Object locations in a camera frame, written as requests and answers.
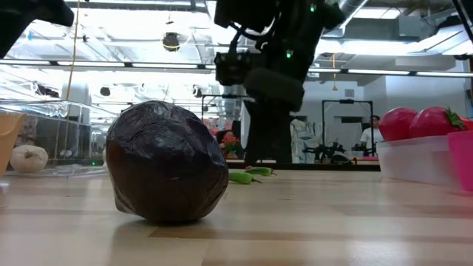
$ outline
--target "person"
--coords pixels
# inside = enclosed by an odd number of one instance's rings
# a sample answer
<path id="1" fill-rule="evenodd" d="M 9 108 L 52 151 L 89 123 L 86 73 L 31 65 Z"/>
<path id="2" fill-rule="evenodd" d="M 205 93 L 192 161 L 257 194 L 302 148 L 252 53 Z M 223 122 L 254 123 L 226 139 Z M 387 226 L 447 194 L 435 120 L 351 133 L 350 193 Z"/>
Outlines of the person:
<path id="1" fill-rule="evenodd" d="M 216 139 L 217 139 L 217 142 L 219 143 L 219 146 L 222 150 L 225 150 L 225 144 L 223 143 L 223 140 L 225 139 L 225 137 L 234 137 L 234 133 L 231 131 L 231 130 L 222 130 L 222 131 L 219 131 L 217 132 L 216 134 Z M 243 158 L 243 147 L 240 143 L 237 143 L 236 147 L 236 155 L 238 156 L 239 159 L 242 159 Z"/>
<path id="2" fill-rule="evenodd" d="M 374 134 L 375 144 L 384 141 L 383 136 L 381 135 L 381 132 L 379 131 L 379 120 L 380 120 L 379 116 L 377 115 L 372 116 L 371 127 Z M 372 148 L 371 139 L 372 139 L 371 128 L 369 127 L 363 131 L 363 134 L 361 134 L 361 144 L 365 145 L 367 149 L 371 149 Z"/>

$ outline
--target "clear plastic container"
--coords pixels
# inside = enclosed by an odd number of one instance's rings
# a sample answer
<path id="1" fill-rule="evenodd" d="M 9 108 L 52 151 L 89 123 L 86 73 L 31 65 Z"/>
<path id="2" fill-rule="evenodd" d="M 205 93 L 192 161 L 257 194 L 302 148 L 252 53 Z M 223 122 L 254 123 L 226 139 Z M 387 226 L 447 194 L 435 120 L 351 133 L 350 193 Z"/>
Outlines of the clear plastic container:
<path id="1" fill-rule="evenodd" d="M 450 133 L 449 147 L 462 188 L 473 191 L 473 131 Z"/>
<path id="2" fill-rule="evenodd" d="M 384 177 L 459 188 L 447 136 L 376 145 Z"/>
<path id="3" fill-rule="evenodd" d="M 0 114 L 26 114 L 15 146 L 42 147 L 48 162 L 42 172 L 16 173 L 7 167 L 6 176 L 71 177 L 94 174 L 102 166 L 106 132 L 118 114 L 95 106 L 65 100 L 0 100 Z"/>
<path id="4" fill-rule="evenodd" d="M 364 156 L 364 151 L 346 151 L 345 155 L 349 158 L 362 159 Z"/>

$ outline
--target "green pepper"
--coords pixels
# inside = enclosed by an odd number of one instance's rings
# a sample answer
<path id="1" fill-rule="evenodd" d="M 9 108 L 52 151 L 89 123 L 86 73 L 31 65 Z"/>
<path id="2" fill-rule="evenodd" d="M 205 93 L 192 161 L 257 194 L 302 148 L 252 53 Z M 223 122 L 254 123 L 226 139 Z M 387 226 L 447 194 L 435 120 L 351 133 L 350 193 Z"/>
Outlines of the green pepper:
<path id="1" fill-rule="evenodd" d="M 245 173 L 245 172 L 230 173 L 230 181 L 240 183 L 240 184 L 245 184 L 245 185 L 249 185 L 253 182 L 261 183 L 260 181 L 255 180 L 252 174 Z"/>
<path id="2" fill-rule="evenodd" d="M 251 167 L 247 168 L 245 172 L 249 174 L 261 175 L 263 177 L 270 177 L 272 175 L 276 175 L 274 174 L 274 170 L 268 167 Z"/>

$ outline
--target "red flower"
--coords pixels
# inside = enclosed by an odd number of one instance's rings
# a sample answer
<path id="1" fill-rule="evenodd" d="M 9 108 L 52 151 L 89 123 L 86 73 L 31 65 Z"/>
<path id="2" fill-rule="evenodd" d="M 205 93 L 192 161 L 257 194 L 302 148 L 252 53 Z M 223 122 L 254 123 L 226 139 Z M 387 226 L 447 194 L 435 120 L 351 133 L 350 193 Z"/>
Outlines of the red flower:
<path id="1" fill-rule="evenodd" d="M 235 150 L 236 144 L 239 143 L 239 139 L 238 137 L 228 134 L 224 136 L 222 142 L 225 144 L 227 151 L 232 153 Z"/>

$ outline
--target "plastic container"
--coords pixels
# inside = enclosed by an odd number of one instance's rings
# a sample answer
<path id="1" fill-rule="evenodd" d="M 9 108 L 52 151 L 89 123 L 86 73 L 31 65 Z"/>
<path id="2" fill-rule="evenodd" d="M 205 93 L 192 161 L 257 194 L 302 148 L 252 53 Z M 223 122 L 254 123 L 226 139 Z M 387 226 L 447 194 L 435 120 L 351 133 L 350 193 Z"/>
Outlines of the plastic container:
<path id="1" fill-rule="evenodd" d="M 118 116 L 65 100 L 0 100 L 0 115 L 11 114 L 26 115 L 12 136 L 14 146 L 42 147 L 49 155 L 46 168 L 34 174 L 17 173 L 11 165 L 5 165 L 5 176 L 17 177 L 71 177 L 90 172 L 92 166 L 102 166 L 106 132 Z"/>
<path id="2" fill-rule="evenodd" d="M 447 136 L 376 144 L 384 177 L 460 188 Z"/>
<path id="3" fill-rule="evenodd" d="M 462 188 L 473 191 L 473 131 L 451 133 L 448 136 L 456 174 Z"/>
<path id="4" fill-rule="evenodd" d="M 25 114 L 0 114 L 0 177 L 3 177 Z"/>

